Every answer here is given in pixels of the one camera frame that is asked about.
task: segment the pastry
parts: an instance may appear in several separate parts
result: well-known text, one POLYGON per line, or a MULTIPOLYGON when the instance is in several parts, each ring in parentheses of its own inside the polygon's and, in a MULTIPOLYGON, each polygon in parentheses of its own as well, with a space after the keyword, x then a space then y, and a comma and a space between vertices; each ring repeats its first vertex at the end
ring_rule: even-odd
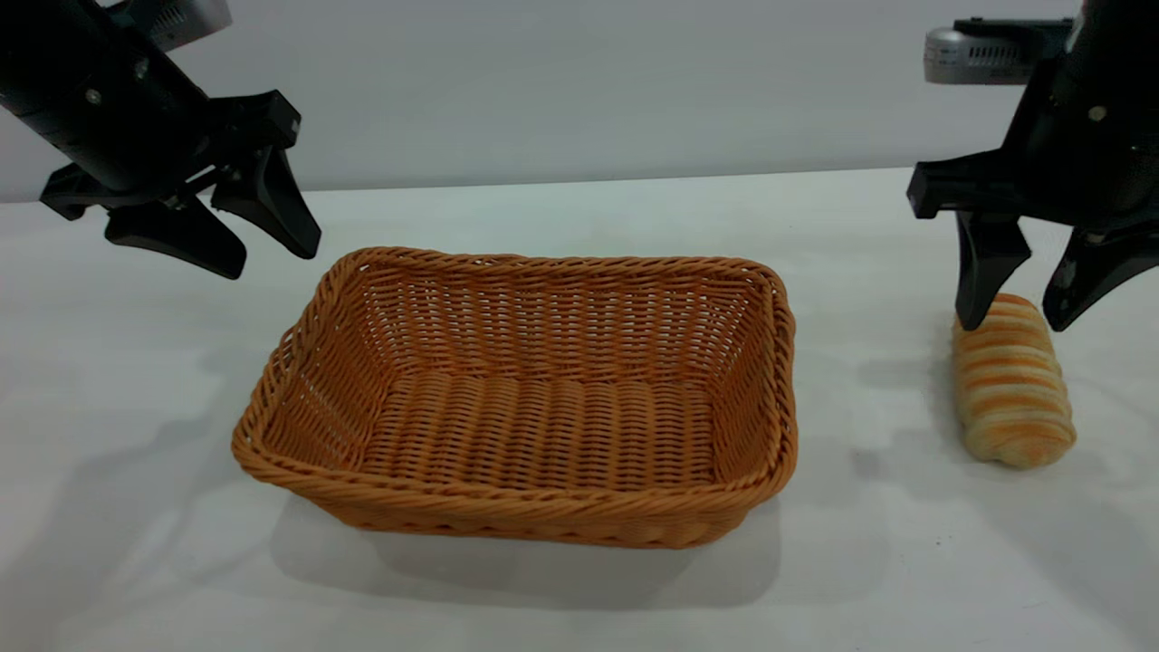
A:
POLYGON ((998 294, 976 331, 954 325, 954 380, 965 448, 978 460, 1030 469, 1074 446, 1062 368, 1030 301, 998 294))

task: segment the basket bottom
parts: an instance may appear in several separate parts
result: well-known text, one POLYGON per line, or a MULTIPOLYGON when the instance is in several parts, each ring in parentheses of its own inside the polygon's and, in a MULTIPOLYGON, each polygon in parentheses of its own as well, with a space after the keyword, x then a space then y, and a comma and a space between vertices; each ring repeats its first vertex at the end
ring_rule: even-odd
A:
POLYGON ((641 491, 715 481, 713 413, 692 383, 422 373, 398 379, 357 470, 424 483, 641 491))
POLYGON ((641 520, 633 523, 535 525, 522 522, 453 521, 430 515, 400 514, 380 508, 337 505, 314 500, 343 523, 372 532, 482 536, 524 541, 552 541, 613 548, 684 549, 712 543, 744 522, 748 512, 716 514, 712 520, 690 518, 678 522, 641 520))

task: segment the white table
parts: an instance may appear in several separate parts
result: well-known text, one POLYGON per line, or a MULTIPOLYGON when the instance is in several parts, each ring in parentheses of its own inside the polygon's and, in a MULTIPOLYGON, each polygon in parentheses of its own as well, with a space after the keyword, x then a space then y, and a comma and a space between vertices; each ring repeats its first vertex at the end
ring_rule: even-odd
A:
MULTIPOLYGON (((953 220, 907 170, 314 192, 245 274, 0 205, 0 649, 406 652, 1159 649, 1159 272, 1056 338, 1079 444, 957 441, 953 220), (801 461, 721 542, 628 551, 349 529, 243 475, 233 425, 340 255, 746 256, 797 315, 801 461)), ((1027 220, 1041 296, 1066 229, 1027 220)))

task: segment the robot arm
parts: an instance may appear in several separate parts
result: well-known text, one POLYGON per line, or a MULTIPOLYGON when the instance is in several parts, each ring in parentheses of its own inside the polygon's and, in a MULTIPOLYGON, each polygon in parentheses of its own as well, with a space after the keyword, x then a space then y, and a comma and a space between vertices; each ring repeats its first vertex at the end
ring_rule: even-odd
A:
POLYGON ((927 37, 931 81, 1027 83, 1000 148, 918 163, 910 183, 917 217, 957 213, 967 330, 1030 257, 1023 215, 1074 227, 1043 299, 1056 331, 1159 265, 1157 39, 1154 0, 1088 0, 1078 21, 958 21, 927 37))
POLYGON ((229 22, 220 0, 22 0, 0 21, 0 104, 72 159, 41 200, 109 208, 105 237, 236 278, 246 247, 197 198, 313 257, 321 229, 285 149, 301 115, 277 90, 210 98, 163 53, 229 22))

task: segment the orange wicker basket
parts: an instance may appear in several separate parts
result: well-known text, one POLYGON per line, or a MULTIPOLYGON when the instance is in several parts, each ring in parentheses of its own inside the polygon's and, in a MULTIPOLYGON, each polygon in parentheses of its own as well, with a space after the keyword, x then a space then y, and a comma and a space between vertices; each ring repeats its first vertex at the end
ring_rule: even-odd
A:
POLYGON ((746 259, 363 249, 233 454, 358 528, 690 548, 793 475, 793 335, 746 259))

